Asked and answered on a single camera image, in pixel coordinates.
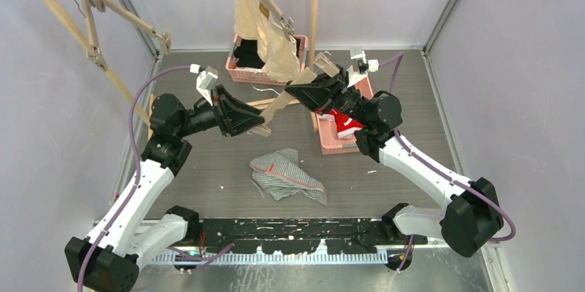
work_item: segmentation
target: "pink plastic basket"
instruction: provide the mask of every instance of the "pink plastic basket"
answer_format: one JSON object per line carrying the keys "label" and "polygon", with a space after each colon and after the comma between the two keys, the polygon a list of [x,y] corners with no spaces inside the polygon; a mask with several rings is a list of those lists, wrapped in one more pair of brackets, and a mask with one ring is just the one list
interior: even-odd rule
{"label": "pink plastic basket", "polygon": [[[368,99],[374,96],[370,80],[367,77],[355,84],[355,87]],[[321,152],[323,155],[359,152],[355,137],[351,137],[351,139],[337,138],[335,123],[318,119],[317,124],[319,126],[319,139],[321,140]]]}
{"label": "pink plastic basket", "polygon": [[[307,62],[307,47],[309,44],[309,40],[307,36],[304,35],[295,35],[295,38],[301,39],[301,45],[299,47],[299,62],[301,63],[300,71],[305,70],[305,65]],[[238,35],[234,36],[234,47],[230,52],[230,56],[228,56],[228,61],[226,62],[226,69],[230,73],[233,81],[238,81],[241,83],[249,83],[254,71],[250,70],[243,70],[236,67],[237,58],[234,57],[234,50],[239,47],[241,42],[241,38]],[[254,76],[254,84],[267,84],[267,85],[274,85],[274,86],[285,86],[285,81],[275,81],[270,79],[264,73],[257,73]]]}

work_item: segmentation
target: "beige cloth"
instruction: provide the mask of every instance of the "beige cloth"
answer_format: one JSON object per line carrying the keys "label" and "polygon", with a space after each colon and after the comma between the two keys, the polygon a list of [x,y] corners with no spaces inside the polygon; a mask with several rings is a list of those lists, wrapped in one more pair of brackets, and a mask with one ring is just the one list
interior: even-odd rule
{"label": "beige cloth", "polygon": [[260,0],[235,0],[234,32],[242,39],[258,41],[258,56],[268,59],[268,20],[259,9]]}
{"label": "beige cloth", "polygon": [[262,13],[260,0],[235,0],[234,18],[234,31],[242,39],[258,41],[258,56],[265,63],[262,71],[268,77],[276,81],[297,77],[301,66],[295,39]]}

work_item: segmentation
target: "wooden pole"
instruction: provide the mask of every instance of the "wooden pole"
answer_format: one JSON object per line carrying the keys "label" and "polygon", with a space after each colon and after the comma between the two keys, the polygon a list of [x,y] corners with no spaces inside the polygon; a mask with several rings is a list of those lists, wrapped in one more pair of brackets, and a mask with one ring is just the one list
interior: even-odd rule
{"label": "wooden pole", "polygon": [[[247,102],[246,104],[248,104],[249,106],[252,106],[256,109],[266,109],[268,108],[268,106],[274,101],[274,99],[266,99],[266,100],[260,100],[260,101],[254,101],[254,102]],[[289,104],[300,104],[299,100],[294,99],[291,102],[288,102],[287,105]]]}
{"label": "wooden pole", "polygon": [[313,130],[319,130],[319,123],[317,122],[317,115],[311,112],[311,120],[313,121]]}
{"label": "wooden pole", "polygon": [[[57,0],[42,0],[49,10],[53,13],[53,15],[65,26],[65,28],[71,33],[71,35],[77,40],[77,42],[81,45],[81,47],[86,51],[90,52],[91,45],[86,37],[86,35],[81,31],[79,26],[73,21],[71,16],[65,11],[63,6]],[[126,85],[122,82],[120,77],[110,68],[109,66],[103,71],[106,77],[116,86],[118,91],[122,93],[122,95],[128,100],[128,102],[132,103],[134,100],[134,95],[128,90]],[[138,115],[146,122],[147,125],[150,125],[148,121],[148,114],[146,111],[141,107],[137,106],[136,111]]]}
{"label": "wooden pole", "polygon": [[311,29],[309,36],[309,66],[315,60],[315,43],[317,42],[317,9],[319,7],[319,0],[311,0]]}

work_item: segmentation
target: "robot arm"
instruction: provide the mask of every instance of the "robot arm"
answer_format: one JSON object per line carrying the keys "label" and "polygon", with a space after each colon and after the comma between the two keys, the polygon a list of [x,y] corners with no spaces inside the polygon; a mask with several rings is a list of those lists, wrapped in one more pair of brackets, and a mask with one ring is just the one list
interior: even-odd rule
{"label": "robot arm", "polygon": [[437,202],[439,209],[396,205],[383,216],[394,234],[436,237],[458,254],[472,256],[503,227],[504,221],[486,202],[454,183],[467,185],[498,205],[493,185],[484,178],[472,182],[454,173],[400,135],[395,130],[402,123],[398,98],[380,91],[366,99],[349,86],[352,78],[361,76],[356,73],[367,75],[378,67],[377,61],[367,61],[365,54],[352,51],[353,64],[348,70],[337,66],[338,75],[321,74],[310,84],[289,84],[285,91],[311,111],[322,114],[336,108],[362,123],[365,128],[355,133],[360,152],[398,171]]}
{"label": "robot arm", "polygon": [[[198,80],[217,74],[207,68]],[[198,89],[209,88],[206,81],[198,81]],[[235,136],[264,122],[260,110],[232,97],[223,86],[207,90],[207,98],[199,100],[192,109],[185,109],[171,94],[156,98],[152,104],[150,127],[154,134],[141,154],[141,176],[135,185],[136,174],[120,194],[106,216],[83,239],[72,237],[65,254],[74,281],[77,281],[81,263],[106,224],[115,223],[99,241],[85,272],[83,285],[97,291],[129,291],[138,278],[138,272],[164,249],[182,240],[196,240],[201,233],[199,214],[180,206],[167,211],[154,226],[135,237],[136,231],[150,207],[181,170],[192,146],[187,135],[218,127],[223,135]]]}

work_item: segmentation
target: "metal frame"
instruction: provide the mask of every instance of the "metal frame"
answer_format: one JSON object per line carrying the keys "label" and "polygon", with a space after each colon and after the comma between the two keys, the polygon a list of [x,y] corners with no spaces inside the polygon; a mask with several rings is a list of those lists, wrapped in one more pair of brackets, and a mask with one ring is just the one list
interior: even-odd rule
{"label": "metal frame", "polygon": [[482,256],[484,257],[490,282],[492,283],[494,292],[514,291],[510,286],[510,281],[506,277],[500,257],[501,253],[502,247],[500,245],[482,249]]}
{"label": "metal frame", "polygon": [[423,50],[421,50],[421,56],[426,67],[426,73],[430,81],[430,87],[433,89],[435,101],[437,102],[439,117],[441,118],[443,129],[445,130],[445,136],[447,138],[447,144],[449,145],[451,157],[453,158],[453,163],[455,165],[455,171],[461,175],[465,175],[462,160],[459,156],[459,151],[457,150],[459,146],[457,145],[457,141],[450,127],[450,117],[445,109],[445,105],[443,104],[442,92],[439,88],[439,83],[437,82],[437,78],[435,76],[435,69],[432,66],[430,57]]}
{"label": "metal frame", "polygon": [[435,42],[437,42],[437,38],[441,34],[443,27],[445,26],[449,17],[451,16],[451,13],[453,12],[455,7],[457,6],[457,3],[459,3],[459,0],[448,0],[447,1],[445,8],[443,8],[443,11],[441,12],[441,15],[439,16],[439,19],[437,20],[437,23],[435,24],[435,27],[433,28],[433,31],[430,33],[430,36],[429,36],[429,38],[428,38],[428,40],[423,48],[423,52],[425,55],[428,55],[428,53],[431,51],[431,49],[433,49]]}
{"label": "metal frame", "polygon": [[[118,2],[126,10],[140,17],[140,14],[138,13],[136,8],[134,7],[134,4],[132,3],[132,0],[118,0]],[[140,31],[139,28],[136,28],[136,31],[138,32],[138,36],[142,39],[142,41],[144,41],[144,45],[146,46],[146,49],[148,49],[150,54],[152,54],[152,57],[157,57],[159,54],[159,49],[156,47],[154,41],[148,35],[145,35],[144,32]]]}

